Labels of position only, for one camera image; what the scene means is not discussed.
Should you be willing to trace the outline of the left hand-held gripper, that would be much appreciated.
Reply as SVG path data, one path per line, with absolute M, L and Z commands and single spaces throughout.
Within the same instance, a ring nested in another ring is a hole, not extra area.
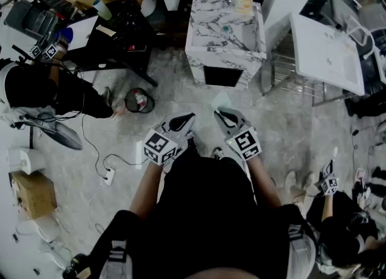
M 195 122 L 195 113 L 177 112 L 151 129 L 144 139 L 144 155 L 157 165 L 180 156 L 188 147 L 187 135 Z

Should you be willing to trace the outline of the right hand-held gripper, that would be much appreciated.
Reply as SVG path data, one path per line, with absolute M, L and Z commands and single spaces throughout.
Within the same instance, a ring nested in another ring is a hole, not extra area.
M 214 111 L 214 118 L 226 135 L 225 142 L 242 160 L 247 161 L 261 153 L 256 130 L 240 111 L 220 106 Z

